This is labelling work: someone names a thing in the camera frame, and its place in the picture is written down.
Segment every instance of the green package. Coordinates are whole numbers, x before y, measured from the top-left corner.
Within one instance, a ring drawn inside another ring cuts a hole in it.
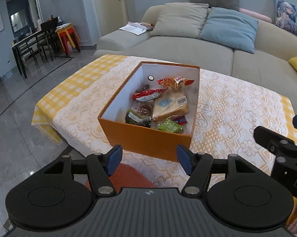
[[[183,131],[181,125],[178,125],[171,119],[166,119],[162,123],[159,123],[158,130],[171,132],[171,133],[178,133],[178,134],[182,133],[182,131]]]
[[[134,110],[129,109],[125,115],[125,122],[130,125],[151,127],[151,117],[142,116],[139,113],[136,113]]]

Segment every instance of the sofa armrest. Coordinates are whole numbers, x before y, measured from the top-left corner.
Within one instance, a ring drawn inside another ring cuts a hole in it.
[[[259,20],[255,49],[288,61],[297,56],[297,36],[273,24]]]
[[[150,31],[136,35],[124,30],[116,30],[110,34],[100,37],[97,42],[97,50],[125,51],[137,44],[149,39]]]
[[[158,20],[158,16],[163,8],[164,5],[155,5],[149,7],[142,18],[142,22],[149,23],[155,26]]]

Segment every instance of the blue cushion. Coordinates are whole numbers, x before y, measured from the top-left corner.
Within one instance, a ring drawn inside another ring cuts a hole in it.
[[[258,20],[239,11],[212,8],[199,38],[254,53]]]

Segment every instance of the yellow checkered tablecloth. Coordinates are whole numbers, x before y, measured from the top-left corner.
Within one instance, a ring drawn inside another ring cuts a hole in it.
[[[53,118],[57,112],[125,58],[120,55],[104,55],[64,80],[36,104],[32,125],[60,145],[62,140],[53,128]]]

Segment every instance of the coffee table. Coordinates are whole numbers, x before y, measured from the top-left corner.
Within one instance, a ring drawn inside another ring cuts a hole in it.
[[[93,61],[37,103],[32,125],[59,144],[60,134],[85,156],[106,153],[111,145],[97,116],[141,61],[159,60],[105,55]],[[293,116],[288,98],[246,81],[200,69],[198,111],[190,149],[210,153],[215,158],[237,153],[270,174],[274,156],[255,143],[253,130],[262,125],[297,144]],[[122,162],[159,187],[181,189],[188,179],[177,162],[129,151],[124,151]],[[223,175],[215,175],[210,185],[223,179]]]

